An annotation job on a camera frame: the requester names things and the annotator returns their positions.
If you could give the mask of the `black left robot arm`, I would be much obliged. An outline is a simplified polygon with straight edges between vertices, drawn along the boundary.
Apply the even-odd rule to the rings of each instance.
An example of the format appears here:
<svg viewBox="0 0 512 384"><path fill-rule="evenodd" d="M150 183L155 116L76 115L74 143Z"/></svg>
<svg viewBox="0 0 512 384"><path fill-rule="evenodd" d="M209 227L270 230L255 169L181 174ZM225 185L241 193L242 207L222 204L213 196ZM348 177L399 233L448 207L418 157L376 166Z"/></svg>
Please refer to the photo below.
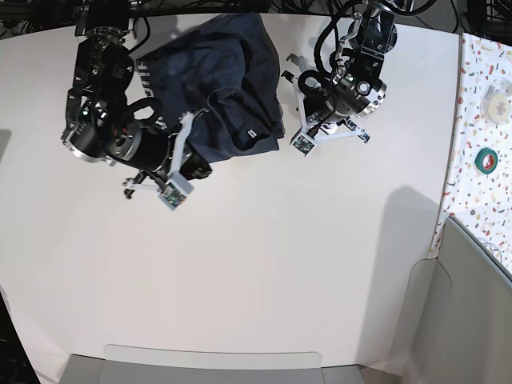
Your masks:
<svg viewBox="0 0 512 384"><path fill-rule="evenodd" d="M314 44L314 68L300 74L310 137L328 123L365 117L383 103L385 54L397 41L394 13L383 1L348 1L330 15Z"/></svg>

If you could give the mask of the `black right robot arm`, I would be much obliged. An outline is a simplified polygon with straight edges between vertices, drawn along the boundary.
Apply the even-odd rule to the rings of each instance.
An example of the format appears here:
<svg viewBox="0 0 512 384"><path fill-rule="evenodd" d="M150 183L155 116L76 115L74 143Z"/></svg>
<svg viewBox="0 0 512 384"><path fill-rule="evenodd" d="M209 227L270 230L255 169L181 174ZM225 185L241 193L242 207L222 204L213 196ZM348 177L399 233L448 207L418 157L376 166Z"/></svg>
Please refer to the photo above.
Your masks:
<svg viewBox="0 0 512 384"><path fill-rule="evenodd" d="M163 105L156 97L126 97L136 70L126 36L144 11L142 1L85 1L80 7L75 34L82 41L61 140L86 162L119 162L138 171L137 183L151 178L164 184L178 152L178 132L162 126Z"/></svg>

